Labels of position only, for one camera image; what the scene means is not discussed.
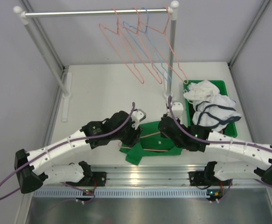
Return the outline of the green tank top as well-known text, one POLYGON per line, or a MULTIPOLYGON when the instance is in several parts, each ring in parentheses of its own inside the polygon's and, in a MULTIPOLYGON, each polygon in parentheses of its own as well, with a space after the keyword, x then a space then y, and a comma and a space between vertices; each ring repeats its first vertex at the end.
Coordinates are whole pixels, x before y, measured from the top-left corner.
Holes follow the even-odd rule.
POLYGON ((140 142, 133 147, 119 144, 119 151, 126 154, 125 160, 133 165, 139 165, 143 157, 179 156, 182 148, 178 148, 169 138, 161 137, 158 121, 141 124, 143 129, 140 142))

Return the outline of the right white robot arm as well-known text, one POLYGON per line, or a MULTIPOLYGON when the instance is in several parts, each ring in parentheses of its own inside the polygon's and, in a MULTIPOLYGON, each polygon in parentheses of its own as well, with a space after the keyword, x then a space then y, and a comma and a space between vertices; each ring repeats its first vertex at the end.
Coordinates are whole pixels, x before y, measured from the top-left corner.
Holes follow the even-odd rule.
POLYGON ((272 186, 272 144, 258 145, 237 140, 198 125, 186 127, 169 116, 161 119, 158 129, 178 148, 220 157, 205 166, 204 178, 208 184, 216 185, 219 181, 231 179, 255 179, 272 186))

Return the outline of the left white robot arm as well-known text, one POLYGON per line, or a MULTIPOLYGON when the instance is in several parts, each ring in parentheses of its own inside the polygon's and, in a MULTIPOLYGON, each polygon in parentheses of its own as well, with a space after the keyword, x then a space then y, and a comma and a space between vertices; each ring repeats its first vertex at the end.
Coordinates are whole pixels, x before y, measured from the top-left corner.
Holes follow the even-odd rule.
POLYGON ((140 123, 146 113, 135 109, 131 114, 119 111, 103 121, 91 121, 68 137, 38 150, 21 149, 15 154, 14 168, 20 191, 31 193, 44 185, 65 182, 85 186, 93 180, 91 166, 85 161, 67 162, 80 153, 119 140, 133 147, 140 141, 140 123))

